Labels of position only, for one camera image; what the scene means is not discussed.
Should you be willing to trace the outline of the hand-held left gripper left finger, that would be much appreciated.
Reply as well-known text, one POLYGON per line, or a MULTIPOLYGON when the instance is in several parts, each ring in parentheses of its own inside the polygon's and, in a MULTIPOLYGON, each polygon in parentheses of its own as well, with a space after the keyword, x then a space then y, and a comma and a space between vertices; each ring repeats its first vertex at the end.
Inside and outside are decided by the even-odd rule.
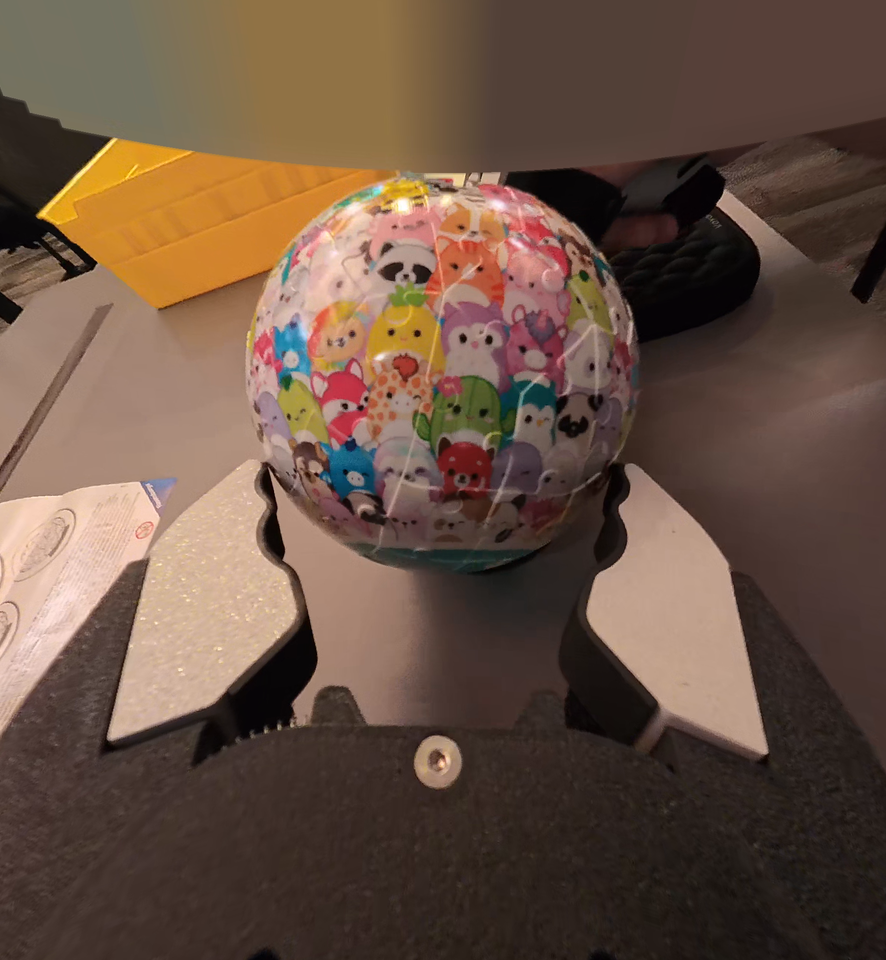
POLYGON ((197 723, 221 743, 285 729, 317 663, 272 476, 244 462, 150 552, 108 743, 130 747, 197 723))

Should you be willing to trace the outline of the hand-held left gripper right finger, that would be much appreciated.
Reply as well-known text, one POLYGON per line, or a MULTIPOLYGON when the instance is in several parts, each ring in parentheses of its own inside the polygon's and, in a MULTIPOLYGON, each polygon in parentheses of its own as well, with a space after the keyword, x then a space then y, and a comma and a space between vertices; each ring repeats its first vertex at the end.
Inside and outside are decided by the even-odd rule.
POLYGON ((769 753, 733 572, 703 527, 638 466, 616 464, 559 647, 569 726, 652 754, 667 732, 769 753))

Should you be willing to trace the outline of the colourful cartoon puzzle ball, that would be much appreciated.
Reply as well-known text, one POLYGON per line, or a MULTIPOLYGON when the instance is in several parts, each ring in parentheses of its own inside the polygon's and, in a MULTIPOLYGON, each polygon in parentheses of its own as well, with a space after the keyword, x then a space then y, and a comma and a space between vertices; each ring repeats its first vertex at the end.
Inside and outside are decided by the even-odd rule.
POLYGON ((402 174, 316 217, 246 343, 264 456, 342 544, 541 550, 601 492, 639 345, 604 254, 504 181, 402 174))

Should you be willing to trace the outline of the black round ball stand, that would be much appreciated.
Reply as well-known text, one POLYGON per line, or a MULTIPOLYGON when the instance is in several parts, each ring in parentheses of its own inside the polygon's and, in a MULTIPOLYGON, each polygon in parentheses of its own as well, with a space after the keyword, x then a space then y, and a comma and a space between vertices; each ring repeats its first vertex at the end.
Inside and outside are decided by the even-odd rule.
POLYGON ((483 574, 508 570, 532 560, 538 550, 518 548, 471 549, 469 547, 416 549, 407 547, 351 544, 358 556, 398 570, 458 574, 483 574))

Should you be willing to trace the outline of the person's right hand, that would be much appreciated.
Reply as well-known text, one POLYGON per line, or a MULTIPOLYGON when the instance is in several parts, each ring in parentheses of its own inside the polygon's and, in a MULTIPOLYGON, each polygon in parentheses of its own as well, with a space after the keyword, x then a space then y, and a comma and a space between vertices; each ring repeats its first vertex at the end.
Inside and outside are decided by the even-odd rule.
POLYGON ((610 252, 646 248, 670 242, 678 232, 676 219, 667 213, 620 217, 604 234, 601 247, 610 252))

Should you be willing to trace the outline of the black quilted wrist rest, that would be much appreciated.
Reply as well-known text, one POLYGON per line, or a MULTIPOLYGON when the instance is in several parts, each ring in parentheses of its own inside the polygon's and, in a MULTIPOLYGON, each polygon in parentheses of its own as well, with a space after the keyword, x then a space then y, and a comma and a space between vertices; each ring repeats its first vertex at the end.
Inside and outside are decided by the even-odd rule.
POLYGON ((761 270, 756 244, 720 207, 671 242, 625 249, 608 261, 642 344, 736 311, 761 270))

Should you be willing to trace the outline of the white instruction leaflet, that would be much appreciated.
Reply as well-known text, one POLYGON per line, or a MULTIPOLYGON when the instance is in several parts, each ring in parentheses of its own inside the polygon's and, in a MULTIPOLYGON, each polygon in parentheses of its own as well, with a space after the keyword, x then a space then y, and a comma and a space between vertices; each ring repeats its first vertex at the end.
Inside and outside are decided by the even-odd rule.
POLYGON ((0 503, 0 736, 126 566, 146 555, 176 484, 0 503))

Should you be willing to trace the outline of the yellow plastic bin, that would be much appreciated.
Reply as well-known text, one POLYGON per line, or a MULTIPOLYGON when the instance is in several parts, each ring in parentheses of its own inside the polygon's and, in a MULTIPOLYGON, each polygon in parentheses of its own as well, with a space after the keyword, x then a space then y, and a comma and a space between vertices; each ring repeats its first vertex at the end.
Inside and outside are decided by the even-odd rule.
POLYGON ((395 174, 113 139, 39 217, 164 308, 270 270, 321 212, 395 174))

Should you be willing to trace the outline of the black chair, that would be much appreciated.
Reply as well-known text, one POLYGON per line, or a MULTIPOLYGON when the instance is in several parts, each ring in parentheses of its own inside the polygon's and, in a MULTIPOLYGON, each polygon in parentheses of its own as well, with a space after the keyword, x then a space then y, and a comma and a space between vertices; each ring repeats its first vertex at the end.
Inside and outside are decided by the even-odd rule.
MULTIPOLYGON (((40 249, 63 268, 66 280, 97 266, 88 251, 45 221, 41 210, 108 144, 106 137, 31 113, 0 86, 0 254, 40 249)), ((0 322, 12 325, 22 309, 0 289, 0 322)))

